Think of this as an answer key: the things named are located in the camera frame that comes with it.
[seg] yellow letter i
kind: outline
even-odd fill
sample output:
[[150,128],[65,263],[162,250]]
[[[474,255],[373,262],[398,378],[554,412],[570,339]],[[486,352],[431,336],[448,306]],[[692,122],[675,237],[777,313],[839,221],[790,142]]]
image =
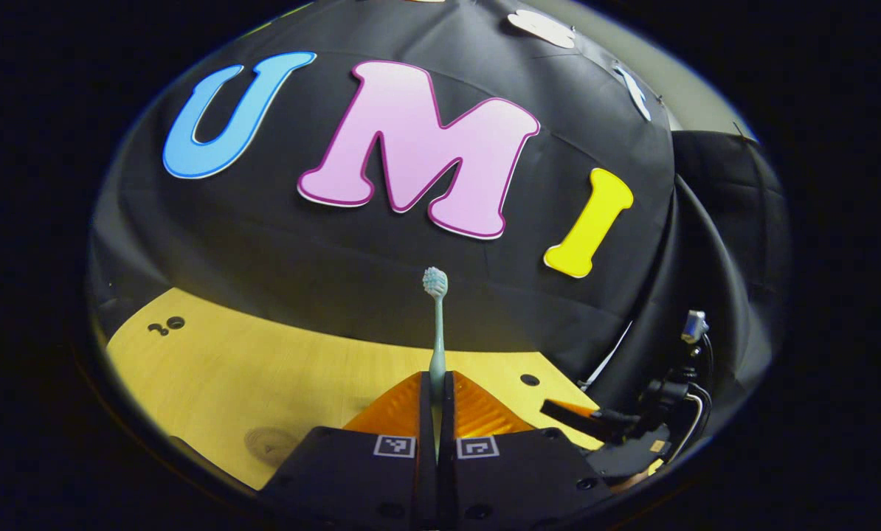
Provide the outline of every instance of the yellow letter i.
[[592,256],[598,251],[612,223],[622,209],[634,204],[634,195],[615,174],[600,168],[592,170],[592,196],[578,216],[578,221],[562,240],[550,246],[542,257],[545,265],[575,277],[588,276],[592,270]]

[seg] white paper shape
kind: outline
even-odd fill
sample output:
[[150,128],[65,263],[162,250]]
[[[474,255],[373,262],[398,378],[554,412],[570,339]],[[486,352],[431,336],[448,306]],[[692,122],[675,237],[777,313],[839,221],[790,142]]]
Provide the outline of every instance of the white paper shape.
[[575,33],[563,24],[554,21],[545,15],[535,13],[529,10],[516,10],[515,14],[511,13],[507,16],[509,23],[521,30],[539,37],[539,39],[549,41],[562,48],[575,47]]
[[646,101],[646,97],[644,97],[640,87],[637,86],[637,81],[635,81],[633,77],[630,77],[630,74],[627,74],[627,71],[621,68],[620,64],[615,64],[615,71],[623,77],[623,83],[627,86],[627,91],[630,93],[630,99],[634,102],[640,115],[642,115],[644,120],[650,121],[650,111],[647,111],[647,105],[643,104],[643,102]]

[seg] yellow wooden surface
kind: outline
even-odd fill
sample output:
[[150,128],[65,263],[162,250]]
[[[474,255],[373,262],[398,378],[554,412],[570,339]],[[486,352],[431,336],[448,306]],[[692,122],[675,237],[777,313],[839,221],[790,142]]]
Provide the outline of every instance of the yellow wooden surface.
[[[184,327],[167,336],[148,330],[151,323],[165,328],[171,316],[183,317]],[[309,332],[171,289],[117,330],[108,354],[161,430],[262,488],[275,466],[248,450],[245,438],[270,433],[275,453],[285,456],[291,447],[281,445],[298,443],[315,426],[343,427],[391,386],[427,370],[431,350]],[[545,398],[597,408],[541,353],[447,350],[446,358],[448,370],[460,370],[532,426],[561,428],[585,448],[601,445],[539,413]],[[526,386],[525,373],[541,383]]]

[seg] letter m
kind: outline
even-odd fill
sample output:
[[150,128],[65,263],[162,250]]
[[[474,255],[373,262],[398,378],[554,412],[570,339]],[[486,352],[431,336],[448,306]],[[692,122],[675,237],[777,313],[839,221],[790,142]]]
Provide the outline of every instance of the letter m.
[[458,164],[450,188],[431,201],[428,216],[459,235],[498,238],[512,172],[525,141],[538,134],[538,120],[514,103],[491,98],[442,125],[427,71],[374,60],[356,65],[353,74],[361,86],[322,164],[301,175],[300,195],[339,207],[369,202],[374,186],[365,165],[380,139],[394,212],[407,212]]

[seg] letter u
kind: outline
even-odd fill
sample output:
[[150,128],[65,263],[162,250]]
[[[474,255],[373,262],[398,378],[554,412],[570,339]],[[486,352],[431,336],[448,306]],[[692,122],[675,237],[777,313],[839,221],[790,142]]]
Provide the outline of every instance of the letter u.
[[292,52],[258,63],[254,67],[258,76],[241,98],[227,127],[211,142],[195,139],[201,117],[222,85],[240,74],[244,67],[229,66],[201,80],[168,131],[162,152],[167,171],[177,178],[205,178],[234,164],[254,139],[266,109],[289,73],[312,63],[315,58],[312,52]]

